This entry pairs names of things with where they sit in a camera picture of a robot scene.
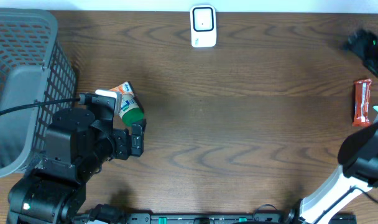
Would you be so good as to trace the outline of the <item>green cap bottle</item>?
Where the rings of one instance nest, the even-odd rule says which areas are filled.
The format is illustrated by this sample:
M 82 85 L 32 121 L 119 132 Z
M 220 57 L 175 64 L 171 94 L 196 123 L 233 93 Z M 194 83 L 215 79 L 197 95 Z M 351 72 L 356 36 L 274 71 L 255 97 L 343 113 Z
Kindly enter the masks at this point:
M 122 95 L 119 117 L 126 126 L 132 126 L 133 123 L 144 119 L 145 115 L 134 96 L 131 94 Z

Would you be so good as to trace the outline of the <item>orange chocolate bar wrapper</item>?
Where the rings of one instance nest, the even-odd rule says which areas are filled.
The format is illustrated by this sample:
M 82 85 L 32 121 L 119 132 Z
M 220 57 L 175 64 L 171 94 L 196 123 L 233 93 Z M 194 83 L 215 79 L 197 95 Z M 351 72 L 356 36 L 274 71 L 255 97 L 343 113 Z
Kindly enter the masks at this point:
M 371 125 L 368 118 L 371 84 L 372 80 L 370 78 L 354 82 L 355 105 L 353 126 L 367 127 Z

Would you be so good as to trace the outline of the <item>orange Kleenex tissue pack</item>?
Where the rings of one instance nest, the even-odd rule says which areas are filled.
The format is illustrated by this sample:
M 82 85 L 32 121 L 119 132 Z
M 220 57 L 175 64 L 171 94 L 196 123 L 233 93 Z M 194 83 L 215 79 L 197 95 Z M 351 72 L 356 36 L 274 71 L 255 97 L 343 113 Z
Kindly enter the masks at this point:
M 124 82 L 109 90 L 117 93 L 117 95 L 131 95 L 132 97 L 135 97 L 134 91 L 129 82 Z

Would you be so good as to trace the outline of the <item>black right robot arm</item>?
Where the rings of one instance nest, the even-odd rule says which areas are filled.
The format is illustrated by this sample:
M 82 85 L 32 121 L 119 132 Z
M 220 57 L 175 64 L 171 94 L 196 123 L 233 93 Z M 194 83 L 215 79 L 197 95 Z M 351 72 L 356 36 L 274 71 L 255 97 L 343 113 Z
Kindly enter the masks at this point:
M 344 48 L 356 54 L 363 65 L 378 78 L 378 35 L 359 29 L 348 37 Z M 355 83 L 354 121 L 364 129 L 348 136 L 338 154 L 339 165 L 311 195 L 291 209 L 287 223 L 329 223 L 358 195 L 368 195 L 378 187 L 378 114 L 373 123 L 367 119 L 370 80 Z

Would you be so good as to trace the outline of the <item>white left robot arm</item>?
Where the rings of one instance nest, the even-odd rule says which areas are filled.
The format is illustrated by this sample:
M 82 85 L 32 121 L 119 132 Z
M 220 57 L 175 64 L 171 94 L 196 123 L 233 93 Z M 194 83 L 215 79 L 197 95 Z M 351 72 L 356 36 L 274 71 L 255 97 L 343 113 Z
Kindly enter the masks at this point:
M 132 129 L 113 128 L 82 108 L 56 112 L 45 136 L 43 167 L 33 169 L 8 195 L 8 223 L 73 223 L 86 200 L 86 183 L 112 159 L 139 157 L 146 121 Z

